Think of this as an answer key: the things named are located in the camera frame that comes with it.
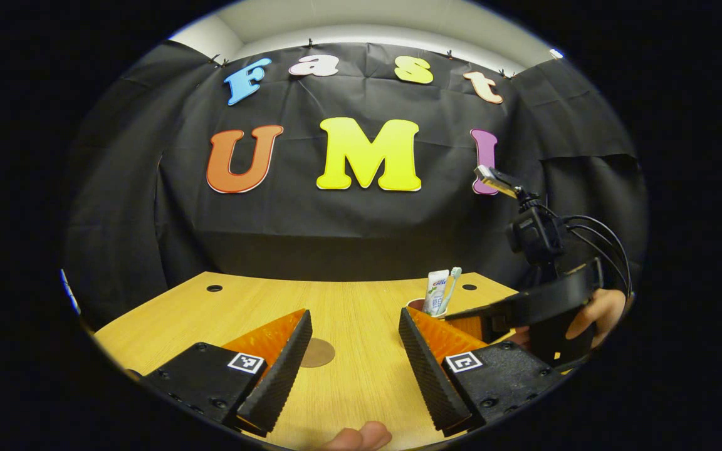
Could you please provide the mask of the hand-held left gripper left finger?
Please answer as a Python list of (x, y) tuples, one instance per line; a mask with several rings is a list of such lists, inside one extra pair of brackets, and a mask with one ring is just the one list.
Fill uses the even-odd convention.
[(140, 383), (210, 422), (265, 437), (288, 400), (312, 336), (300, 309), (225, 345), (197, 342)]

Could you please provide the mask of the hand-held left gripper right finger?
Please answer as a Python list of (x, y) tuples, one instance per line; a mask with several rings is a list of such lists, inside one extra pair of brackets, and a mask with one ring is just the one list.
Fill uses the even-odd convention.
[(435, 429), (445, 437), (515, 416), (564, 380), (516, 343), (487, 345), (404, 306), (399, 337)]

